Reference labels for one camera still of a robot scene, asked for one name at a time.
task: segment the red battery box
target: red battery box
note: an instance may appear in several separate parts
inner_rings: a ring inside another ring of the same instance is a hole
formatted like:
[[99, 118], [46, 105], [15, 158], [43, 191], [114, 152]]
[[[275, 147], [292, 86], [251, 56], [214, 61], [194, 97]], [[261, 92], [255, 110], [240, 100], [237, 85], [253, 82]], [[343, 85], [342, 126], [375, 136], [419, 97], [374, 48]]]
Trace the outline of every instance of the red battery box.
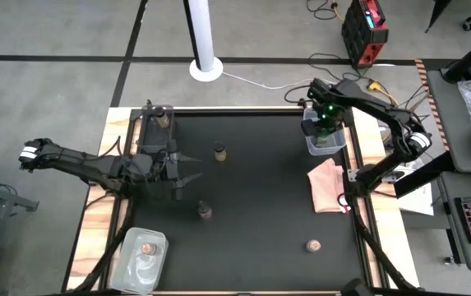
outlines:
[[353, 0], [341, 28], [352, 67], [371, 67], [389, 38], [377, 0]]

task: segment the translucent plastic tub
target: translucent plastic tub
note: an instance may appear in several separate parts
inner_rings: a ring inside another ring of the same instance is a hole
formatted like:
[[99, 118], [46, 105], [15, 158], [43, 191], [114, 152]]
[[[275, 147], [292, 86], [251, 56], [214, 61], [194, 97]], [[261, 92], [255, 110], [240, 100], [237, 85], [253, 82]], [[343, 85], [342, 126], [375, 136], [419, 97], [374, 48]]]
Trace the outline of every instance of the translucent plastic tub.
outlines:
[[[317, 112], [311, 108], [304, 109], [303, 120], [317, 120]], [[306, 136], [308, 152], [311, 155], [333, 155], [346, 145], [344, 131], [339, 130], [326, 138], [325, 141], [318, 141], [314, 136]]]
[[[145, 245], [151, 252], [146, 254]], [[123, 240], [118, 265], [111, 276], [111, 287], [119, 291], [147, 295], [155, 290], [168, 250], [164, 234], [133, 227]]]

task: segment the pink cloth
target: pink cloth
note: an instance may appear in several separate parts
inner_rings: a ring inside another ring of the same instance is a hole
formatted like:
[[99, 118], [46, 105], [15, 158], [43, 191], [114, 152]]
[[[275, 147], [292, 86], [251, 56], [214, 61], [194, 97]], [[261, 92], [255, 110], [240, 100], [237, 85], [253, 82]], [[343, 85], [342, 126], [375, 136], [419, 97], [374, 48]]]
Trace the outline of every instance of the pink cloth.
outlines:
[[316, 213], [341, 212], [337, 196], [343, 193], [343, 168], [326, 160], [308, 173], [312, 185], [312, 200]]

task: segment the gray floor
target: gray floor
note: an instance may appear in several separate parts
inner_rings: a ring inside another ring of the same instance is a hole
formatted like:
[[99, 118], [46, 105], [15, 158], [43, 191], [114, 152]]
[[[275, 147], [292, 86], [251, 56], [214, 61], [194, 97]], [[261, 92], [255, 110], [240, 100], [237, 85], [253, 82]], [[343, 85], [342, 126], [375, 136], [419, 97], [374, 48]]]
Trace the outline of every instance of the gray floor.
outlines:
[[[123, 55], [139, 2], [0, 1], [0, 54]], [[453, 2], [428, 35], [423, 31], [432, 1], [380, 2], [391, 29], [381, 58], [459, 58], [471, 49], [471, 32], [459, 27], [471, 15], [470, 0]], [[339, 3], [344, 13], [349, 1]], [[313, 19], [303, 0], [211, 0], [210, 5], [219, 56], [305, 58], [314, 52], [346, 56], [339, 21]], [[149, 1], [135, 55], [192, 55], [182, 1]], [[10, 295], [19, 296], [59, 291], [87, 186], [52, 170], [20, 171], [17, 156], [23, 142], [36, 137], [95, 153], [120, 66], [0, 62], [0, 182], [40, 201], [37, 212], [12, 218], [0, 248], [0, 292], [9, 290]], [[132, 64], [120, 105], [140, 106], [146, 99], [181, 106], [285, 104], [284, 90], [264, 90], [227, 76], [201, 84], [189, 77], [187, 67]], [[336, 75], [350, 71], [346, 66], [328, 68]], [[225, 71], [267, 86], [314, 76], [333, 80], [303, 65], [227, 64]], [[415, 67], [373, 67], [367, 75], [381, 81], [399, 101], [405, 101], [420, 84]], [[296, 99], [303, 93], [292, 95]], [[430, 113], [427, 104], [418, 113]], [[435, 156], [442, 145], [434, 121], [426, 122], [435, 140], [429, 153]], [[449, 251], [445, 235], [437, 238], [434, 234], [409, 231], [422, 286], [471, 293], [471, 272], [437, 260]]]

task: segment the wooden table frame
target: wooden table frame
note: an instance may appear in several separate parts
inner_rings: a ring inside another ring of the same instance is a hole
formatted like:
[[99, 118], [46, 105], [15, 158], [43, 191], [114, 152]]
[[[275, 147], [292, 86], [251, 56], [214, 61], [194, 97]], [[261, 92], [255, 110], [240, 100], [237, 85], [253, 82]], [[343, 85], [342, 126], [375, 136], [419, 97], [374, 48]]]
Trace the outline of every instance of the wooden table frame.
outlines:
[[[111, 108], [106, 119], [106, 125], [102, 141], [100, 143], [99, 153], [108, 150], [109, 147], [120, 136], [126, 141], [121, 141], [123, 151], [129, 150], [132, 154], [136, 153], [136, 139], [141, 133], [141, 120], [134, 120], [140, 114], [132, 113], [132, 110], [140, 108]], [[194, 108], [175, 108], [181, 110], [295, 110], [300, 107], [280, 106], [280, 107], [194, 107]], [[385, 150], [382, 145], [381, 135], [377, 125], [377, 120], [372, 116], [353, 109], [355, 124], [353, 127], [345, 128], [347, 140], [347, 149], [345, 161], [351, 169], [362, 167], [364, 164], [375, 164], [385, 157]], [[115, 149], [111, 155], [117, 155]], [[377, 188], [387, 194], [394, 194], [394, 187], [383, 184]], [[86, 203], [104, 195], [104, 191], [99, 186], [91, 187], [86, 198]], [[122, 224], [125, 215], [127, 200], [113, 200], [112, 197], [106, 197], [91, 208], [82, 213], [81, 222], [77, 232], [76, 240], [73, 246], [71, 260], [67, 268], [66, 278], [62, 290], [73, 289], [79, 285], [84, 278], [91, 272], [96, 262], [104, 253], [109, 243], [110, 234], [116, 233], [116, 225]], [[418, 278], [414, 269], [412, 255], [410, 253], [409, 243], [407, 241], [405, 229], [401, 214], [399, 212], [398, 202], [394, 198], [384, 197], [379, 194], [372, 194], [370, 199], [358, 199], [359, 210], [363, 221], [369, 225], [374, 224], [371, 232], [373, 236], [381, 242], [381, 246], [386, 255], [390, 258], [396, 268], [404, 275], [405, 279], [418, 286]], [[380, 265], [377, 263], [372, 250], [361, 242], [360, 252], [366, 252], [368, 258], [367, 282], [375, 287], [393, 287], [392, 280], [387, 281], [387, 276]], [[114, 262], [118, 258], [118, 251], [114, 254], [113, 261], [110, 264], [110, 270], [114, 267]], [[102, 289], [104, 283], [98, 283]], [[259, 294], [334, 294], [337, 291], [256, 291]], [[215, 294], [236, 294], [235, 291], [215, 291]], [[159, 291], [154, 294], [211, 294], [205, 291]]]

